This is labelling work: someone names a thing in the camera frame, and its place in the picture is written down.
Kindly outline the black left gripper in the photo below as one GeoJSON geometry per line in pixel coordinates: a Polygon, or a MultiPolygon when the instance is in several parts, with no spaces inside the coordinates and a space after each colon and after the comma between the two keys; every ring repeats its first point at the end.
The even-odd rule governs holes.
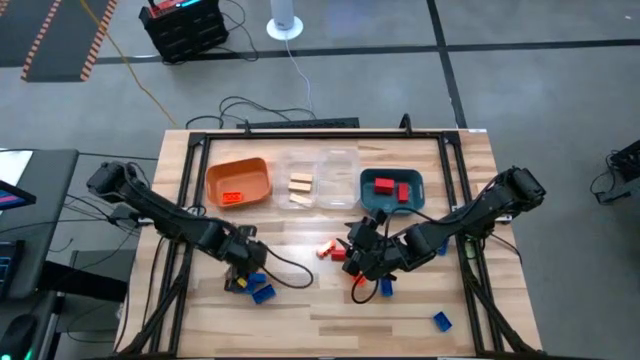
{"type": "MultiPolygon", "coordinates": [[[[257,227],[254,225],[241,225],[235,232],[229,233],[219,248],[221,259],[238,270],[252,273],[259,270],[266,263],[267,246],[255,240],[257,227]]],[[[232,273],[225,274],[224,290],[226,292],[251,293],[251,275],[243,275],[236,278],[232,273]]]]}

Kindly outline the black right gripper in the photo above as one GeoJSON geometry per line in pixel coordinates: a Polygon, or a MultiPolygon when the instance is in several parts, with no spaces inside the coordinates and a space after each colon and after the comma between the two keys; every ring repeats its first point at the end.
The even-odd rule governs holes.
{"type": "Polygon", "coordinates": [[[388,215],[381,209],[374,209],[369,216],[359,222],[346,223],[349,228],[347,240],[337,238],[345,248],[343,270],[349,275],[363,275],[375,281],[406,264],[406,249],[397,239],[378,232],[388,215]]]}

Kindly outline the dark teal plastic bin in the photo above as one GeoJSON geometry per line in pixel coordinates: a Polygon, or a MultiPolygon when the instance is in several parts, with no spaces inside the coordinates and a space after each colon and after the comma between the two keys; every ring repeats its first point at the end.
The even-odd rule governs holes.
{"type": "Polygon", "coordinates": [[[424,184],[422,175],[413,169],[407,168],[368,168],[360,173],[360,201],[367,210],[382,209],[390,212],[399,207],[399,214],[408,214],[409,210],[420,210],[425,205],[424,184]],[[381,195],[374,192],[374,179],[377,177],[390,178],[395,181],[392,195],[381,195]],[[408,183],[410,186],[409,201],[399,203],[397,200],[397,187],[399,183],[408,183]]]}

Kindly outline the clear plastic bin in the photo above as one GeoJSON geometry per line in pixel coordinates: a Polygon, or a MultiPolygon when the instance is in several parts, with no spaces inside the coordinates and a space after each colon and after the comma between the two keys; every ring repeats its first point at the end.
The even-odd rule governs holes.
{"type": "Polygon", "coordinates": [[[285,210],[306,210],[315,206],[318,196],[319,154],[306,150],[292,150],[284,152],[276,163],[274,198],[277,205],[285,210]],[[307,173],[313,175],[310,193],[293,192],[288,189],[291,173],[307,173]],[[289,200],[289,195],[295,193],[312,200],[310,206],[300,205],[289,200]]]}
{"type": "Polygon", "coordinates": [[[360,197],[360,159],[354,148],[325,148],[318,167],[318,205],[329,210],[352,209],[360,197]]]}

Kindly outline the orange plastic bin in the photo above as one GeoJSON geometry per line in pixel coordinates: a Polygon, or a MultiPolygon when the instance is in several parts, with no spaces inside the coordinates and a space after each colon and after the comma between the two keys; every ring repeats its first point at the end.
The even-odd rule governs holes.
{"type": "Polygon", "coordinates": [[[266,200],[272,192],[267,163],[259,157],[216,164],[206,172],[207,199],[220,209],[245,206],[266,200]],[[242,203],[223,205],[223,192],[242,192],[242,203]]]}

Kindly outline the black computer mouse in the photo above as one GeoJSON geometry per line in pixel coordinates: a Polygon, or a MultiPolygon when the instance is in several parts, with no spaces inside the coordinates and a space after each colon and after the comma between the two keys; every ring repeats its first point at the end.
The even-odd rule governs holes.
{"type": "Polygon", "coordinates": [[[34,360],[33,343],[39,323],[33,314],[15,317],[0,337],[0,360],[34,360]]]}

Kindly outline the backlit keyboard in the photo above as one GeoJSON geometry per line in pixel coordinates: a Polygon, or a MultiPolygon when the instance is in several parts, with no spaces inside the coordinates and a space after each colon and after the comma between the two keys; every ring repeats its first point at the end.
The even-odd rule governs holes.
{"type": "Polygon", "coordinates": [[[7,299],[24,254],[25,241],[0,241],[0,302],[7,299]]]}

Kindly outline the white round-base stand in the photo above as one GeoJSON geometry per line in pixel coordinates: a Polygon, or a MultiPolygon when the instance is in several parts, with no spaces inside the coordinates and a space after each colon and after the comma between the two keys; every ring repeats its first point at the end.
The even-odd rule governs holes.
{"type": "Polygon", "coordinates": [[[270,9],[266,31],[271,38],[287,42],[302,34],[304,24],[295,14],[293,0],[270,0],[270,9]]]}

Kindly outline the computer screen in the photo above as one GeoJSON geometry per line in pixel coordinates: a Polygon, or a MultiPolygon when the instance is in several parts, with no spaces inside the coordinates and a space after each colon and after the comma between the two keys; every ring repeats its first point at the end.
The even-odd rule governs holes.
{"type": "Polygon", "coordinates": [[[37,197],[0,180],[0,212],[35,204],[37,197]]]}

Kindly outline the black equipment case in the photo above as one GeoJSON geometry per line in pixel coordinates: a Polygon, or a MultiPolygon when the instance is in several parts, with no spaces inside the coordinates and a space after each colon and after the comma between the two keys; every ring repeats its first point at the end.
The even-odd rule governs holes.
{"type": "Polygon", "coordinates": [[[219,0],[201,0],[168,15],[153,18],[150,5],[139,19],[162,60],[179,63],[224,43],[228,36],[219,0]]]}

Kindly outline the white sheet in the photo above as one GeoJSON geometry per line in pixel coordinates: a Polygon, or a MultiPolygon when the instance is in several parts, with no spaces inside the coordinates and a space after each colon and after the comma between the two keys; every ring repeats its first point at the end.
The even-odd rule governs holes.
{"type": "Polygon", "coordinates": [[[0,181],[17,185],[32,155],[32,151],[0,149],[0,181]]]}

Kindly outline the black floor equipment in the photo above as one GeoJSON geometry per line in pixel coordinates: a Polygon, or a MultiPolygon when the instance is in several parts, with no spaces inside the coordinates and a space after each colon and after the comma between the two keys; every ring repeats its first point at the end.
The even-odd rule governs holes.
{"type": "Polygon", "coordinates": [[[612,150],[605,157],[606,170],[596,176],[590,184],[590,192],[599,205],[640,194],[640,139],[622,150],[612,150]],[[596,190],[596,184],[604,177],[611,180],[604,190],[596,190]]]}

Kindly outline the red electronic device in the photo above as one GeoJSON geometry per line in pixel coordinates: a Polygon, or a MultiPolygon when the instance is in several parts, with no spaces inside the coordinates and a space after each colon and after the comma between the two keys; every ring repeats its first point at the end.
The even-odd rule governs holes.
{"type": "Polygon", "coordinates": [[[153,18],[168,15],[179,9],[196,4],[201,0],[147,0],[150,5],[150,12],[153,18]]]}

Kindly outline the black hazard-striped floor mat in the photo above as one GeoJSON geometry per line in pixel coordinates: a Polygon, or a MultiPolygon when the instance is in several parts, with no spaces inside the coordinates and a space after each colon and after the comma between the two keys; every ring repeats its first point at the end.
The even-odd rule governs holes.
{"type": "Polygon", "coordinates": [[[25,82],[84,82],[118,0],[0,0],[0,68],[25,82]]]}

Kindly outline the black aluminium table frame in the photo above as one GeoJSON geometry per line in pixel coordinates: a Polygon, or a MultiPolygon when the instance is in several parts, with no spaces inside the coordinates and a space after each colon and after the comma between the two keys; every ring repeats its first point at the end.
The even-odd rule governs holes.
{"type": "Polygon", "coordinates": [[[226,357],[332,358],[425,357],[474,360],[542,360],[544,352],[519,258],[502,249],[512,231],[498,224],[488,236],[452,236],[438,254],[411,272],[396,270],[392,297],[378,279],[358,287],[342,270],[344,261],[316,250],[347,239],[346,223],[370,213],[348,210],[281,209],[274,198],[276,163],[284,152],[354,148],[360,165],[407,168],[423,178],[425,205],[414,213],[391,210],[378,227],[394,235],[428,218],[441,219],[473,201],[499,173],[488,136],[475,130],[285,129],[180,130],[165,135],[150,188],[188,212],[239,227],[257,227],[267,246],[267,282],[251,293],[224,290],[235,267],[193,246],[171,240],[153,226],[141,232],[130,275],[128,306],[121,321],[119,360],[220,360],[226,357]],[[220,209],[207,199],[209,167],[259,157],[272,183],[264,201],[220,209]],[[465,243],[473,242],[469,260],[465,243]],[[256,304],[252,293],[268,284],[276,296],[256,304]],[[452,328],[441,332],[433,316],[444,312],[452,328]]]}

